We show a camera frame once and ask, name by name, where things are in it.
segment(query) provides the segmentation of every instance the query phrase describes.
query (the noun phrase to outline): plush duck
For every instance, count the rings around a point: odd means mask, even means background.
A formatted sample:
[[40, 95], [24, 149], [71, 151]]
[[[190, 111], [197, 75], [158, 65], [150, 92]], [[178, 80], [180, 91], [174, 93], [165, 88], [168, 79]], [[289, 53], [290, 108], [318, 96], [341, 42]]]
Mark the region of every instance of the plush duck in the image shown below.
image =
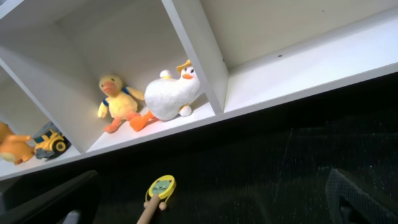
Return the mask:
[[130, 120], [130, 126], [135, 131], [144, 128], [152, 118], [167, 121], [178, 114], [191, 115], [190, 104], [198, 95], [200, 82], [190, 60], [178, 66], [177, 71], [181, 75], [178, 80], [172, 78], [170, 71], [164, 70], [160, 73], [160, 79], [148, 85], [145, 91], [145, 103], [149, 111], [143, 116], [135, 116]]
[[99, 81], [99, 87], [105, 93], [106, 98], [102, 101], [98, 110], [98, 117], [104, 118], [106, 113], [111, 113], [113, 122], [105, 127], [107, 133], [118, 130], [122, 120], [130, 121], [137, 113], [137, 102], [132, 98], [144, 100], [144, 94], [131, 87], [123, 87], [122, 80], [116, 75], [107, 75]]
[[30, 136], [15, 135], [7, 124], [0, 122], [0, 156], [15, 165], [26, 162], [34, 155], [34, 148], [26, 144]]

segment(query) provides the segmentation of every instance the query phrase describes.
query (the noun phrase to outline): white plush body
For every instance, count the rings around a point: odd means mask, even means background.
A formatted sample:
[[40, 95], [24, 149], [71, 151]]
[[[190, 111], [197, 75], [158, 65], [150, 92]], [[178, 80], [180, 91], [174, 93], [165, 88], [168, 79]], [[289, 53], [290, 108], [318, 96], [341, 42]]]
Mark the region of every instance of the white plush body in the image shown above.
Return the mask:
[[195, 101], [199, 89], [200, 82], [196, 74], [189, 80], [161, 78], [148, 85], [145, 91], [145, 102], [156, 118], [167, 121], [176, 117], [182, 106]]

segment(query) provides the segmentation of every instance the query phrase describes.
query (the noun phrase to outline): cartoon cat face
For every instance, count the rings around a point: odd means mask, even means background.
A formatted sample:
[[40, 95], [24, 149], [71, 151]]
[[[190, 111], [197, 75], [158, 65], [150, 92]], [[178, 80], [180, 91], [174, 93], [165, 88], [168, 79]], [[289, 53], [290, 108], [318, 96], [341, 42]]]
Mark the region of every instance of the cartoon cat face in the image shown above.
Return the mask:
[[161, 194], [165, 192], [169, 187], [172, 180], [158, 180], [152, 189], [153, 194]]

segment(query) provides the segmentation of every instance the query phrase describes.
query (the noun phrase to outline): wooden handle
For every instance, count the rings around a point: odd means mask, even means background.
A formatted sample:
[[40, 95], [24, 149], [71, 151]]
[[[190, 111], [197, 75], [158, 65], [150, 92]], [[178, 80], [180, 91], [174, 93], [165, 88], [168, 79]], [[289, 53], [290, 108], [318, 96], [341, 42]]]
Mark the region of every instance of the wooden handle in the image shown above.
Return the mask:
[[159, 195], [155, 194], [148, 203], [148, 206], [144, 209], [141, 217], [139, 217], [137, 224], [149, 224], [152, 216], [154, 215], [157, 206], [160, 202]]

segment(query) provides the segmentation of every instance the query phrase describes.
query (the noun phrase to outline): orange plush toy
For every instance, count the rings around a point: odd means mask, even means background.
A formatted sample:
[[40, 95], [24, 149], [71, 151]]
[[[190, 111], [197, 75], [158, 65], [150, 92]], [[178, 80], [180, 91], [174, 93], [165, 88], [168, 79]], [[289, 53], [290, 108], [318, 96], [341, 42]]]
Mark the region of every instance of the orange plush toy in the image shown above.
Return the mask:
[[0, 122], [0, 156], [15, 165], [26, 162], [34, 155], [34, 148], [26, 144], [30, 136], [14, 134], [7, 124]]

